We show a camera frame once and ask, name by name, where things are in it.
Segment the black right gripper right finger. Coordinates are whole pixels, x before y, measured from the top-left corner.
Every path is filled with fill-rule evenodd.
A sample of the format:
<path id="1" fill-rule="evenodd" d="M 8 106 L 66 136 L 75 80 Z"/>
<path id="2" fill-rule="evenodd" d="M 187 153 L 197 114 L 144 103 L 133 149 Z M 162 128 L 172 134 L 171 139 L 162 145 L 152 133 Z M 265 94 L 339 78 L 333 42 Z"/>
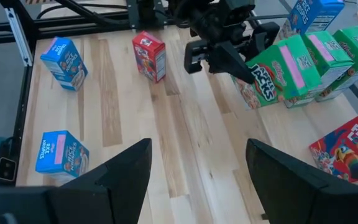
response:
<path id="1" fill-rule="evenodd" d="M 358 224 L 358 185 L 257 139 L 246 162 L 270 224 Z"/>

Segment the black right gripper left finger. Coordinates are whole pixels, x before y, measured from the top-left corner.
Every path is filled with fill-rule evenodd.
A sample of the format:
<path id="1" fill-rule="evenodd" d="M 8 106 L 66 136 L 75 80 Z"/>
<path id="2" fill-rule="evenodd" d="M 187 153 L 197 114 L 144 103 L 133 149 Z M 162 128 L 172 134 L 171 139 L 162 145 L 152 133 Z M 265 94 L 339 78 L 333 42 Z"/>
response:
<path id="1" fill-rule="evenodd" d="M 0 224 L 137 224 L 151 166 L 144 138 L 60 187 L 0 187 Z"/>

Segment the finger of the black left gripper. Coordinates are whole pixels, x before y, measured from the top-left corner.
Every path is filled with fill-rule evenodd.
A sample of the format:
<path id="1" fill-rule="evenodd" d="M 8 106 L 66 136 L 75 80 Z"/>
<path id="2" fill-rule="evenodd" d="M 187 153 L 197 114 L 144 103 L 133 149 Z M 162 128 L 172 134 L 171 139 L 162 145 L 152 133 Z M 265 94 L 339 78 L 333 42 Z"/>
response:
<path id="1" fill-rule="evenodd" d="M 230 41 L 219 42 L 208 49 L 210 73 L 228 73 L 246 83 L 253 83 L 255 77 Z"/>
<path id="2" fill-rule="evenodd" d="M 259 53 L 269 48 L 273 44 L 279 30 L 280 26 L 275 22 L 258 25 L 251 36 L 250 58 L 254 58 Z"/>

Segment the blue Rice Krispies cereal box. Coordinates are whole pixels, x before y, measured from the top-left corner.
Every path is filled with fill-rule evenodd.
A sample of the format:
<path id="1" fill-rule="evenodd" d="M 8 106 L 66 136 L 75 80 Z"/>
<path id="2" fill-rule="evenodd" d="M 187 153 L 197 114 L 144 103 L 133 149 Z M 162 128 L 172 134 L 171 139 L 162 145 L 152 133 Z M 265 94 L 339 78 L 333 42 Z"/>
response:
<path id="1" fill-rule="evenodd" d="M 88 172 L 90 152 L 69 131 L 51 131 L 42 135 L 35 171 L 67 183 Z"/>
<path id="2" fill-rule="evenodd" d="M 276 40 L 324 31 L 344 8 L 343 0 L 297 0 Z"/>
<path id="3" fill-rule="evenodd" d="M 88 69 L 73 41 L 64 37 L 55 37 L 40 59 L 59 82 L 62 88 L 78 91 Z"/>

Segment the red Froot Loops cereal box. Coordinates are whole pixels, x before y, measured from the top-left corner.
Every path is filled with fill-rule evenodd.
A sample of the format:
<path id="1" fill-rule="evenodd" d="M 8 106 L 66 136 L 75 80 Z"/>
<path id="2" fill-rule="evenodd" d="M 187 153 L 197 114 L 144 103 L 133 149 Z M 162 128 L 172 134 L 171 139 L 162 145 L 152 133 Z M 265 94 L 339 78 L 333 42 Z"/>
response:
<path id="1" fill-rule="evenodd" d="M 132 39 L 138 71 L 158 83 L 167 73 L 165 43 L 142 31 Z"/>
<path id="2" fill-rule="evenodd" d="M 311 144 L 309 150 L 317 168 L 358 181 L 358 116 Z"/>

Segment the silver aluminium extrusion bar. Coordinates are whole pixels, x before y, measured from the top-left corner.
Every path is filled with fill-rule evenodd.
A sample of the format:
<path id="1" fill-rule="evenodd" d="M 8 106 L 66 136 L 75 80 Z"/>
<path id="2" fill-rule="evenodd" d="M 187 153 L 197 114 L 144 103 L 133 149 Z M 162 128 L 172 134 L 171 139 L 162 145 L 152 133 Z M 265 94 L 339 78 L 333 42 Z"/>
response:
<path id="1" fill-rule="evenodd" d="M 21 54 L 22 61 L 25 67 L 33 66 L 33 56 L 30 51 L 29 43 L 26 39 L 19 16 L 13 8 L 5 8 L 6 16 L 8 18 L 12 33 L 14 35 L 16 44 Z"/>

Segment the black metal table frame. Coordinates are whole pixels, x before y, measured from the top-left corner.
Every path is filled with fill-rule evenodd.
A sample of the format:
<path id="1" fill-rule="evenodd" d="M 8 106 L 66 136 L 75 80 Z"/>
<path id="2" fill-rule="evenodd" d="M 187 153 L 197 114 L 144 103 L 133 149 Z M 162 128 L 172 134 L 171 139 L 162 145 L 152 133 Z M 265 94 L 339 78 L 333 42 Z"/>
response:
<path id="1" fill-rule="evenodd" d="M 216 90 L 236 91 L 227 75 L 183 68 L 186 30 L 168 27 L 155 34 L 167 48 L 168 75 L 158 84 L 138 73 L 128 31 L 76 37 L 89 69 L 82 88 L 64 90 L 41 62 L 25 88 L 24 134 L 18 176 L 12 185 L 49 185 L 35 172 L 35 155 L 46 131 L 69 130 L 90 151 L 96 167 L 142 138 L 153 143 L 152 183 L 173 194 L 188 184 L 232 179 L 238 163 Z"/>

